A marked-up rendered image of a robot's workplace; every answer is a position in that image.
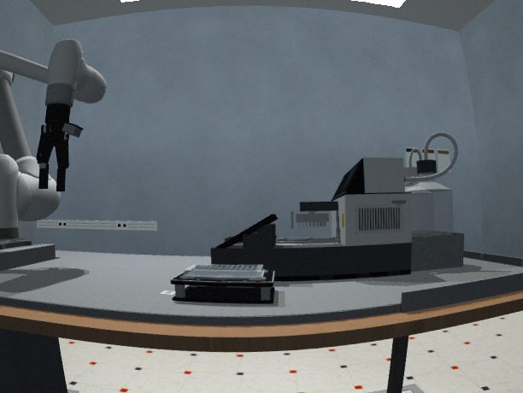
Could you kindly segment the dark grey raised edge strip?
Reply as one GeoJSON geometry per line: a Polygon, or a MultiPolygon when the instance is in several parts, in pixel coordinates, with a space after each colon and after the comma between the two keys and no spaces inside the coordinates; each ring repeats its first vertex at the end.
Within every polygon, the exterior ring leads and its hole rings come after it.
{"type": "MultiPolygon", "coordinates": [[[[464,250],[464,257],[523,267],[523,258],[464,250]]],[[[401,313],[523,290],[523,273],[402,292],[401,313]]]]}

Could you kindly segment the grey flexible hose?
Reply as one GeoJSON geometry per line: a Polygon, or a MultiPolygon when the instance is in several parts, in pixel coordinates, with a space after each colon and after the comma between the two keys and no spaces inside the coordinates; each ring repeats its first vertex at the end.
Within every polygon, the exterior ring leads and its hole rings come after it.
{"type": "Polygon", "coordinates": [[[421,154],[420,154],[420,152],[419,152],[417,149],[412,149],[412,150],[410,151],[410,155],[409,155],[409,167],[412,167],[412,154],[413,154],[415,151],[418,153],[419,158],[420,158],[420,161],[422,160],[422,159],[421,159],[421,154]]]}

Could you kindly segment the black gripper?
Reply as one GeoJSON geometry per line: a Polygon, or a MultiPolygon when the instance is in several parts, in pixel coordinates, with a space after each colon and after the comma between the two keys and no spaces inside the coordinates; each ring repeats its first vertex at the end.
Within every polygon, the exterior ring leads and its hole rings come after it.
{"type": "Polygon", "coordinates": [[[56,147],[56,159],[58,165],[56,191],[65,191],[66,168],[69,166],[69,134],[62,131],[61,122],[69,122],[70,109],[71,107],[65,103],[51,103],[47,105],[45,123],[49,125],[41,126],[41,135],[36,157],[39,164],[39,189],[48,189],[48,162],[54,146],[56,147]]]}

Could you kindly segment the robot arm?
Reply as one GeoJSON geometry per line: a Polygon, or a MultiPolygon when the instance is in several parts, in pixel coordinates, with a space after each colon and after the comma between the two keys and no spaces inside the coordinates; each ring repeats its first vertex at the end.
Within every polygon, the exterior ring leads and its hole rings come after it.
{"type": "Polygon", "coordinates": [[[48,189],[38,188],[39,164],[29,150],[10,89],[16,74],[48,84],[46,107],[65,103],[72,108],[74,99],[97,103],[107,89],[103,76],[86,65],[79,41],[58,42],[48,67],[0,50],[0,249],[32,245],[19,237],[18,220],[45,219],[61,201],[50,175],[48,189]]]}

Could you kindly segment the grey curved hose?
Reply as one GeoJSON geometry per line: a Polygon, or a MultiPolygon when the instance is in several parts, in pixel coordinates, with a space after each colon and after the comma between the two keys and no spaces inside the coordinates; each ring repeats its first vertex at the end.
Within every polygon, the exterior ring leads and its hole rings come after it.
{"type": "Polygon", "coordinates": [[[454,166],[454,164],[456,162],[456,158],[458,156],[458,147],[457,147],[456,141],[453,139],[453,137],[451,135],[449,135],[448,133],[446,133],[446,132],[436,132],[436,133],[432,134],[427,139],[426,145],[425,145],[425,148],[424,148],[424,159],[428,160],[427,159],[427,151],[428,151],[428,146],[429,146],[430,142],[435,137],[439,137],[439,136],[447,137],[448,139],[451,140],[452,144],[454,145],[455,152],[454,152],[454,157],[452,159],[452,162],[440,173],[437,173],[437,174],[434,174],[434,175],[431,175],[431,176],[426,176],[426,177],[405,177],[405,181],[424,181],[424,180],[436,179],[436,178],[441,177],[444,174],[446,174],[454,166]]]}

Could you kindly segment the clear bottle with black cap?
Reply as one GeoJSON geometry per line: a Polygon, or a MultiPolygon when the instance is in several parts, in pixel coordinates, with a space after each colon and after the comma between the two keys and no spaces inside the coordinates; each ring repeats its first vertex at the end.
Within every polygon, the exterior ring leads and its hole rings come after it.
{"type": "MultiPolygon", "coordinates": [[[[420,177],[437,173],[435,160],[417,161],[420,177]]],[[[411,192],[412,237],[453,234],[452,190],[435,179],[420,181],[405,192],[411,192]]]]}

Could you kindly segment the grey bottle with blue liquid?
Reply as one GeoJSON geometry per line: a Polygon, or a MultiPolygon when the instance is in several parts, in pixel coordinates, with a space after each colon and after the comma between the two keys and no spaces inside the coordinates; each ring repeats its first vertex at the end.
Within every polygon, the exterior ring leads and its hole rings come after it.
{"type": "MultiPolygon", "coordinates": [[[[405,167],[404,168],[405,177],[420,177],[417,173],[417,167],[405,167]]],[[[411,188],[414,185],[417,185],[419,181],[405,181],[405,190],[411,188]]]]}

